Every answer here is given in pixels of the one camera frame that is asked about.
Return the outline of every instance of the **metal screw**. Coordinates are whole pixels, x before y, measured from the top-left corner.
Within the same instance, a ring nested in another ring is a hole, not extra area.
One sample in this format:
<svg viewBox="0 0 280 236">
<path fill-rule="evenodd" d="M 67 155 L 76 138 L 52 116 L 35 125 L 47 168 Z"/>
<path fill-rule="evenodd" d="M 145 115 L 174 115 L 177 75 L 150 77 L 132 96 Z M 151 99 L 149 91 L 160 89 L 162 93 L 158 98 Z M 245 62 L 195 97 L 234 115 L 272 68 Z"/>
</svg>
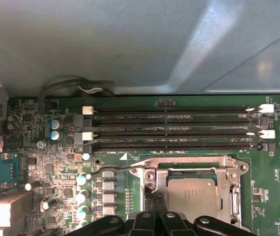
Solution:
<svg viewBox="0 0 280 236">
<path fill-rule="evenodd" d="M 110 224 L 116 224 L 119 220 L 117 218 L 112 218 Z"/>
<path fill-rule="evenodd" d="M 151 215 L 149 213 L 147 213 L 147 212 L 142 215 L 143 218 L 149 218 L 150 216 Z"/>
<path fill-rule="evenodd" d="M 174 218 L 175 217 L 174 213 L 172 213 L 172 212 L 167 213 L 166 216 L 168 218 Z"/>
<path fill-rule="evenodd" d="M 207 218 L 201 218 L 201 219 L 200 219 L 200 222 L 201 222 L 202 224 L 209 224 L 209 223 L 210 223 L 209 219 L 207 219 Z"/>
<path fill-rule="evenodd" d="M 241 169 L 242 171 L 245 171 L 245 170 L 247 169 L 247 166 L 241 165 L 241 166 L 240 166 L 240 169 Z"/>
<path fill-rule="evenodd" d="M 148 182 L 151 182 L 154 180 L 154 172 L 152 171 L 149 171 L 145 174 L 145 179 L 148 181 Z"/>
</svg>

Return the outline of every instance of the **cable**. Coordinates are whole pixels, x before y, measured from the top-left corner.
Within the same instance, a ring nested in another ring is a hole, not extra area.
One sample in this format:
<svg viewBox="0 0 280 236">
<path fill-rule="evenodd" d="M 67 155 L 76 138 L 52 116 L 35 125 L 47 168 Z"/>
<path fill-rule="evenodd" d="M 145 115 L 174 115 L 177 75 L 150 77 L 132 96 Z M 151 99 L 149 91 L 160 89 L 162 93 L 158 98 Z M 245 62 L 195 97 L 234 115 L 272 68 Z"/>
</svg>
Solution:
<svg viewBox="0 0 280 236">
<path fill-rule="evenodd" d="M 81 89 L 83 92 L 85 92 L 87 94 L 94 94 L 96 92 L 104 91 L 102 88 L 98 88 L 98 87 L 91 88 L 91 89 L 84 89 L 82 86 L 79 85 L 78 88 Z"/>
<path fill-rule="evenodd" d="M 60 89 L 65 89 L 68 87 L 74 87 L 74 86 L 90 86 L 89 81 L 83 78 L 79 79 L 73 79 L 73 80 L 66 80 L 66 81 L 61 81 L 57 82 L 51 85 L 47 85 L 46 87 L 42 88 L 38 95 L 38 110 L 40 114 L 45 113 L 45 96 L 52 91 L 60 90 Z"/>
</svg>

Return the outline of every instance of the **chip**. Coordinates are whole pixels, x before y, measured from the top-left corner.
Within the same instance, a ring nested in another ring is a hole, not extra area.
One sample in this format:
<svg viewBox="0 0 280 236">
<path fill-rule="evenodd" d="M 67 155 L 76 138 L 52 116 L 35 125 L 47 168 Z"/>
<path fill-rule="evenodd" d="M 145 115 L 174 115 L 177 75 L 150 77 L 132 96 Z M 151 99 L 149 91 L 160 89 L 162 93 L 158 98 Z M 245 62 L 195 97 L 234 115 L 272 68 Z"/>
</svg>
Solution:
<svg viewBox="0 0 280 236">
<path fill-rule="evenodd" d="M 73 197 L 73 191 L 71 188 L 64 188 L 63 194 L 65 197 Z"/>
<path fill-rule="evenodd" d="M 261 195 L 253 195 L 252 201 L 254 202 L 260 202 L 261 201 Z"/>
<path fill-rule="evenodd" d="M 67 160 L 73 160 L 75 159 L 75 155 L 74 154 L 67 154 Z"/>
<path fill-rule="evenodd" d="M 49 224 L 56 224 L 56 217 L 54 217 L 54 216 L 49 216 L 49 217 L 48 217 L 48 223 L 49 223 Z"/>
<path fill-rule="evenodd" d="M 45 170 L 45 172 L 53 172 L 54 167 L 52 164 L 47 164 L 44 166 L 44 170 Z"/>
<path fill-rule="evenodd" d="M 65 124 L 72 124 L 73 123 L 73 117 L 65 117 L 64 122 L 65 122 Z"/>
<path fill-rule="evenodd" d="M 103 207 L 102 206 L 95 206 L 94 210 L 95 211 L 102 211 Z"/>
<path fill-rule="evenodd" d="M 82 161 L 82 154 L 81 153 L 76 153 L 75 154 L 75 161 Z"/>
<path fill-rule="evenodd" d="M 31 165 L 36 165 L 37 163 L 37 159 L 35 157 L 28 157 L 27 158 L 27 162 L 28 162 L 28 165 L 31 166 Z"/>
<path fill-rule="evenodd" d="M 47 189 L 47 193 L 48 194 L 53 194 L 54 193 L 54 189 L 53 188 L 48 188 Z"/>
<path fill-rule="evenodd" d="M 22 149 L 24 145 L 24 138 L 22 135 L 10 135 L 3 137 L 3 150 L 11 151 Z"/>
<path fill-rule="evenodd" d="M 95 183 L 95 187 L 96 188 L 102 188 L 103 187 L 103 183 Z"/>
<path fill-rule="evenodd" d="M 74 140 L 73 140 L 72 137 L 67 137 L 67 138 L 65 139 L 65 143 L 66 143 L 66 145 L 73 145 Z"/>
<path fill-rule="evenodd" d="M 30 114 L 27 114 L 27 115 L 23 116 L 23 121 L 24 122 L 33 122 L 33 116 Z"/>
<path fill-rule="evenodd" d="M 75 115 L 74 124 L 75 127 L 82 127 L 83 126 L 83 115 Z"/>
</svg>

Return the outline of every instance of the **motherboard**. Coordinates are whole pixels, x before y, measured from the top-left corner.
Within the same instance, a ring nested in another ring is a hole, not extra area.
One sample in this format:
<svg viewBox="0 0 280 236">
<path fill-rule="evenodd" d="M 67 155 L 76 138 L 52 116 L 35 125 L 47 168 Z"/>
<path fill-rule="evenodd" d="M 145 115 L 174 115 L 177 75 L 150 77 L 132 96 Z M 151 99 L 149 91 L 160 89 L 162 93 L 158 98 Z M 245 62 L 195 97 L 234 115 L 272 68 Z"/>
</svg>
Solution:
<svg viewBox="0 0 280 236">
<path fill-rule="evenodd" d="M 126 219 L 162 193 L 169 210 L 280 235 L 280 95 L 8 101 L 0 191 L 33 191 L 26 232 L 65 235 Z"/>
</svg>

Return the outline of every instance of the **white cable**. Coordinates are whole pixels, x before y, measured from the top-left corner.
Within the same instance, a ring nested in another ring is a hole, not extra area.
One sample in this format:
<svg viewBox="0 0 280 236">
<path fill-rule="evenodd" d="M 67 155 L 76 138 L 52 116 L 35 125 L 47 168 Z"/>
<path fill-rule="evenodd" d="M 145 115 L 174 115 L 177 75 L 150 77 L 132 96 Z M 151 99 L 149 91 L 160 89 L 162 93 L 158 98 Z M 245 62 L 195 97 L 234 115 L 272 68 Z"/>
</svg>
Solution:
<svg viewBox="0 0 280 236">
<path fill-rule="evenodd" d="M 94 94 L 96 92 L 102 92 L 103 91 L 102 88 L 98 88 L 98 87 L 91 88 L 91 89 L 84 89 L 83 87 L 78 86 L 78 88 L 81 89 L 83 92 L 88 93 L 88 94 Z"/>
</svg>

